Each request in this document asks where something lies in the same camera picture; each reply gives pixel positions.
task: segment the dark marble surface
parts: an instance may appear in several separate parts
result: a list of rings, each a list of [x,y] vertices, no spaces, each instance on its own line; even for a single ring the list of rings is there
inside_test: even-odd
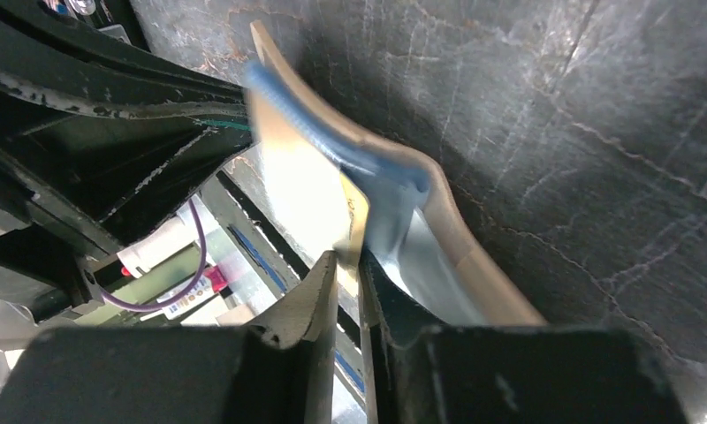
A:
[[[707,0],[133,0],[240,81],[261,19],[332,105],[442,163],[551,322],[631,329],[707,421]]]

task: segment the purple cable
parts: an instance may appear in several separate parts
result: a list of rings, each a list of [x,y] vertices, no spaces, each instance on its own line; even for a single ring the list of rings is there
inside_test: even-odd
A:
[[[194,273],[190,284],[188,284],[187,287],[184,288],[184,290],[171,296],[168,300],[165,300],[161,303],[151,303],[149,305],[135,305],[134,303],[125,302],[123,300],[115,298],[111,293],[102,289],[101,296],[104,300],[107,301],[107,303],[111,303],[115,307],[121,307],[122,309],[132,312],[155,312],[161,308],[170,307],[171,305],[179,302],[180,299],[184,298],[197,285],[197,282],[200,281],[200,277],[202,276],[202,271],[205,270],[205,262],[208,257],[208,243],[206,243],[205,241],[205,233],[202,231],[200,217],[197,215],[197,209],[194,207],[192,199],[190,199],[187,203],[189,204],[190,212],[192,212],[192,218],[194,219],[194,227],[197,230],[197,238],[200,240],[200,264],[197,266],[197,271]]]

